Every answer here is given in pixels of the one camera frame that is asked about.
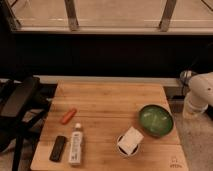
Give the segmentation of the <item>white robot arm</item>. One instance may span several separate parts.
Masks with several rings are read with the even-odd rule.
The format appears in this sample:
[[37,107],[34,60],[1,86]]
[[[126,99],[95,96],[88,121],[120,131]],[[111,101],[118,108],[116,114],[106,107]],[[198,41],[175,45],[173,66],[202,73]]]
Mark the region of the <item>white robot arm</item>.
[[213,107],[213,72],[198,74],[189,79],[189,92],[184,98],[183,117],[194,119]]

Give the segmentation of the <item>grey round robot base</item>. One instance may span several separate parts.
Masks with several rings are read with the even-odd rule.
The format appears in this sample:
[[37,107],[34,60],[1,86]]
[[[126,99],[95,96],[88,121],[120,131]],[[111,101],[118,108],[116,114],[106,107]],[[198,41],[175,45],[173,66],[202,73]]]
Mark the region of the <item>grey round robot base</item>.
[[192,70],[184,70],[180,73],[180,81],[183,85],[188,85],[189,80],[196,75]]

